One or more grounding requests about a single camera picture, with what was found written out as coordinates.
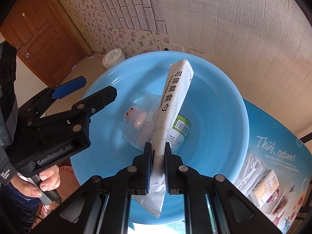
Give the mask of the dark blue sleeve forearm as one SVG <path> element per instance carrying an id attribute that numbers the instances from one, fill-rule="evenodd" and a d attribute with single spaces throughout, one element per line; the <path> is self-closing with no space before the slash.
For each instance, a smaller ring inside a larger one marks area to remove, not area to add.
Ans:
<path id="1" fill-rule="evenodd" d="M 8 214 L 12 224 L 22 233 L 30 233 L 40 204 L 39 198 L 23 195 L 12 184 L 1 185 L 1 207 Z"/>

